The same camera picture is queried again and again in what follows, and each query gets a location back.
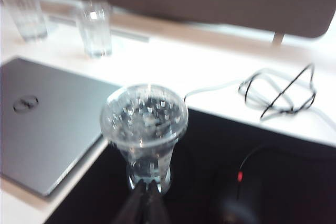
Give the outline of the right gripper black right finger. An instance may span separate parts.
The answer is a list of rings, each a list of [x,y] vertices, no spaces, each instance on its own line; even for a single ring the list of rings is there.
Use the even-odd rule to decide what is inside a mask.
[[[146,194],[145,223],[171,223],[156,181],[149,183]]]

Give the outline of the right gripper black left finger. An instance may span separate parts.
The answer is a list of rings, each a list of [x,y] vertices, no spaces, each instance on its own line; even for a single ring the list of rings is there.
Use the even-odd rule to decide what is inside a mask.
[[[146,183],[141,179],[112,223],[140,223],[142,220],[145,193]]]

